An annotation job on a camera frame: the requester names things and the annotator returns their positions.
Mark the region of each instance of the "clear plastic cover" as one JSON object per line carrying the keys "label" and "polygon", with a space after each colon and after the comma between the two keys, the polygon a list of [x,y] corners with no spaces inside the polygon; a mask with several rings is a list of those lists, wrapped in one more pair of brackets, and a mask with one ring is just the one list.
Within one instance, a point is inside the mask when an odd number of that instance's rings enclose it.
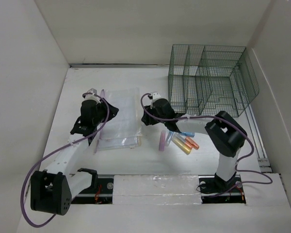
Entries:
{"label": "clear plastic cover", "polygon": [[138,115],[140,92],[138,88],[104,91],[105,99],[119,109],[100,133],[97,150],[133,148],[141,144],[141,121]]}
{"label": "clear plastic cover", "polygon": [[103,128],[100,139],[141,136],[141,121],[138,117],[140,93],[138,88],[120,91],[105,91],[105,99],[119,109],[117,116]]}

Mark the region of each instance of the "wire mesh basket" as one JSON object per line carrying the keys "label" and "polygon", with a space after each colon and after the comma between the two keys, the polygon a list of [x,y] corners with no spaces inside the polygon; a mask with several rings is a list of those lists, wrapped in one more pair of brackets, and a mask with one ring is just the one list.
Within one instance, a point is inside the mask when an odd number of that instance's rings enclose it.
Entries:
{"label": "wire mesh basket", "polygon": [[173,45],[168,90],[176,112],[239,117],[259,86],[246,47]]}

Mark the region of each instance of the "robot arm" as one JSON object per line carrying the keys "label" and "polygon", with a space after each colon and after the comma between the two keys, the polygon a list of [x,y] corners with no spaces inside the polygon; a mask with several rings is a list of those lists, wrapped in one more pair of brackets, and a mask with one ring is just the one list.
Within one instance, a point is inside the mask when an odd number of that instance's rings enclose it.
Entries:
{"label": "robot arm", "polygon": [[[153,116],[174,119],[183,115],[175,113],[168,100],[163,99],[159,93],[152,92],[149,98],[152,100],[152,103],[149,106],[145,106],[145,109]],[[228,121],[247,135],[246,131],[227,112],[220,111],[215,116]],[[145,125],[155,125],[160,121],[157,121],[144,112],[142,122]],[[186,119],[181,121],[162,121],[161,123],[170,131],[177,133],[192,132],[208,134],[220,153],[214,183],[220,190],[225,190],[230,185],[236,175],[235,165],[240,149],[245,141],[245,138],[237,130],[218,119],[211,121],[205,119]]]}
{"label": "robot arm", "polygon": [[[69,143],[72,145],[59,152],[56,159],[43,171],[35,171],[31,177],[31,209],[65,215],[72,200],[82,190],[97,187],[97,171],[81,168],[74,176],[70,176],[76,161],[91,145],[95,136],[75,143],[85,136],[93,134],[97,126],[106,120],[107,106],[105,102],[92,95],[95,90],[86,93],[81,106],[81,116],[75,122]],[[113,119],[118,109],[106,102],[109,118]]]}

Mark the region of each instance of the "white enclosure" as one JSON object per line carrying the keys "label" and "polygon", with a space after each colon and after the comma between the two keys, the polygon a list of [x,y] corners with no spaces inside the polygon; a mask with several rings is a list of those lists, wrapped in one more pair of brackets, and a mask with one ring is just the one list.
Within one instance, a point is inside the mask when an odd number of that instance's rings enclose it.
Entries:
{"label": "white enclosure", "polygon": [[68,64],[168,64],[172,44],[248,46],[252,109],[291,207],[291,0],[0,0],[0,233],[17,231]]}

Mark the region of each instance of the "white floor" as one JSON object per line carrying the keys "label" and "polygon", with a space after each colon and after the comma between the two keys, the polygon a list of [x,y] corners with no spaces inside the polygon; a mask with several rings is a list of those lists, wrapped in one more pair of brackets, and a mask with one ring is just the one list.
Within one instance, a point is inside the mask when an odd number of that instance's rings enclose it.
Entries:
{"label": "white floor", "polygon": [[[119,90],[138,87],[140,93],[158,91],[163,97],[168,96],[168,68],[71,68],[68,71],[62,94],[59,100],[45,155],[67,142],[69,132],[80,115],[82,93],[90,88]],[[245,114],[237,121],[242,125],[249,137],[250,126]],[[171,144],[164,152],[158,151],[160,132],[165,127],[162,124],[143,126],[142,145],[134,149],[118,149],[93,153],[89,148],[77,163],[80,167],[92,168],[99,174],[117,175],[179,175],[198,174],[213,175],[218,165],[218,151],[206,135],[195,136],[200,145],[190,155],[184,154]],[[250,152],[247,143],[240,156]],[[46,160],[43,169],[52,159]],[[242,161],[239,168],[259,170],[257,154]],[[157,194],[125,193],[125,202],[112,205],[73,205],[66,216],[57,216],[49,225],[36,232],[291,232],[291,209],[285,196],[279,176],[272,175],[272,185],[246,185],[244,187],[247,204],[200,204],[199,194],[190,193],[196,197],[195,204],[171,202],[163,205],[163,200],[151,203]],[[241,174],[242,180],[264,181],[257,175]],[[129,186],[138,187],[140,176],[132,176]],[[127,185],[120,181],[116,186]],[[147,201],[136,201],[136,196],[147,195]],[[41,223],[49,215],[34,212],[29,209],[29,199],[26,201],[28,212],[36,223]],[[24,221],[20,221],[18,232],[35,232]]]}

